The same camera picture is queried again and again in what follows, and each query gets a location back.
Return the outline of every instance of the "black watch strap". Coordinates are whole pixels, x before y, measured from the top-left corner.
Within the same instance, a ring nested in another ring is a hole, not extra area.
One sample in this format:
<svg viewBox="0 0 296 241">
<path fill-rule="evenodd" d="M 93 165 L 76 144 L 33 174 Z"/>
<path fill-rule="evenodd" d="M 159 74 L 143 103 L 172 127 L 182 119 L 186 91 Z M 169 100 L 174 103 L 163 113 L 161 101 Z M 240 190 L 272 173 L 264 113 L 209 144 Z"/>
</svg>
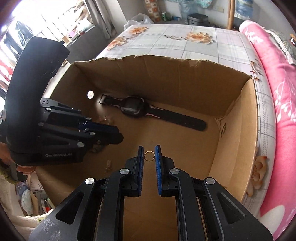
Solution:
<svg viewBox="0 0 296 241">
<path fill-rule="evenodd" d="M 114 98 L 108 95 L 102 95 L 99 103 L 100 104 L 106 104 L 106 105 L 111 105 L 117 108 L 120 108 L 122 103 L 123 103 L 124 99 L 118 99 L 118 98 Z"/>
<path fill-rule="evenodd" d="M 153 105 L 149 106 L 145 115 L 160 118 L 164 121 L 172 122 L 198 131 L 204 131 L 207 126 L 207 124 L 201 119 L 164 110 Z"/>
</svg>

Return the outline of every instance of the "green can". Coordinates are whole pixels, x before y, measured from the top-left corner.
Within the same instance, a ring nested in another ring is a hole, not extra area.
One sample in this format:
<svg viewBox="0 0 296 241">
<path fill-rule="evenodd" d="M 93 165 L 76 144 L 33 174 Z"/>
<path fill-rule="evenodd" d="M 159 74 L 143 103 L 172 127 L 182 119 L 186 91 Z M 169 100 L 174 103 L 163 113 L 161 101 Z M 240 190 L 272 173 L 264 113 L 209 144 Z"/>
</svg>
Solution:
<svg viewBox="0 0 296 241">
<path fill-rule="evenodd" d="M 163 19 L 163 21 L 167 21 L 168 18 L 166 16 L 166 12 L 161 12 L 161 18 Z"/>
</svg>

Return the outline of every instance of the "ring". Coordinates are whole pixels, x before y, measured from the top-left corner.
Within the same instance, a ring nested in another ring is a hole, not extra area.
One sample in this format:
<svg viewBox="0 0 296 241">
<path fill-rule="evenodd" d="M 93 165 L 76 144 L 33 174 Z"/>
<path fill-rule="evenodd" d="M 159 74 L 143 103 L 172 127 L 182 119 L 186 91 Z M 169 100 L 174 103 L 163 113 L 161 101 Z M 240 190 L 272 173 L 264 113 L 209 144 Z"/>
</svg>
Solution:
<svg viewBox="0 0 296 241">
<path fill-rule="evenodd" d="M 146 159 L 146 154 L 147 154 L 147 153 L 153 153 L 153 158 L 152 158 L 151 160 L 147 160 L 147 159 Z M 155 159 L 155 154 L 154 154 L 154 152 L 153 152 L 153 151 L 146 151 L 145 154 L 144 154 L 144 159 L 145 159 L 146 161 L 153 161 L 153 160 Z"/>
</svg>

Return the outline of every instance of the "pink blanket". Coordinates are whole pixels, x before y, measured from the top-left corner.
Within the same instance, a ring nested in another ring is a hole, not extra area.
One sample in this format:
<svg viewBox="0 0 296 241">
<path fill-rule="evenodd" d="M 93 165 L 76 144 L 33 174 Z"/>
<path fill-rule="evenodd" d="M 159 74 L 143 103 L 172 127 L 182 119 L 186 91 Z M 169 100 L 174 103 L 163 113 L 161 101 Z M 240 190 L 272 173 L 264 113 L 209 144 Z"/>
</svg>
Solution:
<svg viewBox="0 0 296 241">
<path fill-rule="evenodd" d="M 296 66 L 290 65 L 268 33 L 251 21 L 240 26 L 265 69 L 276 112 L 276 153 L 258 219 L 274 240 L 296 213 Z"/>
</svg>

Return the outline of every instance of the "black smartwatch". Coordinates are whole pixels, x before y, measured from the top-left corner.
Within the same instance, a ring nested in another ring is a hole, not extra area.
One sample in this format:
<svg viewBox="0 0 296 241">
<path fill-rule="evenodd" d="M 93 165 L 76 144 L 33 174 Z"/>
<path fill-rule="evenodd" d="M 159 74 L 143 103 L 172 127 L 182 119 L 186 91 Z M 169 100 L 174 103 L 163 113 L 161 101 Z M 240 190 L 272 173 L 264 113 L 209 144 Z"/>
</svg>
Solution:
<svg viewBox="0 0 296 241">
<path fill-rule="evenodd" d="M 120 108 L 123 114 L 136 118 L 144 115 L 152 116 L 198 131 L 204 131 L 207 126 L 201 119 L 149 105 L 145 99 L 137 96 L 129 96 L 125 99 L 118 99 L 108 95 L 102 95 L 99 103 Z"/>
</svg>

